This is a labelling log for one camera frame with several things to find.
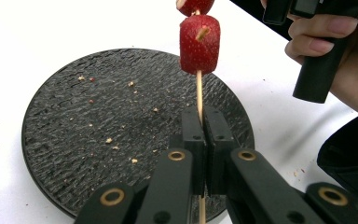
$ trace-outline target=round black plate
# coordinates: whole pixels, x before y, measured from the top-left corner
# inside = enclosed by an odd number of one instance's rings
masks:
[[[181,112],[197,103],[196,79],[178,59],[150,49],[98,52],[63,67],[34,95],[22,127],[24,159],[66,214],[75,217],[102,185],[133,186],[153,174],[169,136],[181,132]],[[254,148],[238,98],[213,74],[202,81],[203,103],[221,110],[240,144]],[[206,201],[208,220],[225,210],[223,196]]]

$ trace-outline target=strawberry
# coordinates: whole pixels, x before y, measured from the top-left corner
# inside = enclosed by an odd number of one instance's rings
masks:
[[[176,0],[176,8],[185,16],[199,14],[206,15],[213,5],[214,0]]]
[[[214,17],[195,15],[180,24],[180,65],[196,75],[209,74],[217,66],[220,47],[220,25]]]

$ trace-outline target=hand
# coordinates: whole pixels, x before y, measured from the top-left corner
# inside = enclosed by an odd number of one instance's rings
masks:
[[[265,7],[267,0],[261,0]],[[315,15],[311,19],[288,15],[292,40],[286,54],[302,64],[304,56],[318,57],[329,52],[333,44],[321,37],[342,38],[349,35],[349,44],[340,62],[330,91],[343,103],[358,112],[358,19],[334,15]]]

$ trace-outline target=white table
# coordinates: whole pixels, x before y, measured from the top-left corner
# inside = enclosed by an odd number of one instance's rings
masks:
[[[215,74],[237,94],[256,149],[297,189],[335,183],[317,165],[322,143],[358,114],[329,95],[317,105],[292,97],[300,66],[286,40],[228,0],[209,15],[221,24]],[[32,180],[21,152],[21,125],[36,90],[64,65],[107,49],[179,54],[175,0],[0,1],[0,223],[73,223]],[[213,223],[230,223],[227,213]]]

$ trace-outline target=bamboo skewer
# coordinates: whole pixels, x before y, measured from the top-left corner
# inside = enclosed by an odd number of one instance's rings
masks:
[[[202,72],[197,71],[197,109],[199,111],[200,123],[202,126]],[[206,223],[205,195],[199,196],[200,224]]]

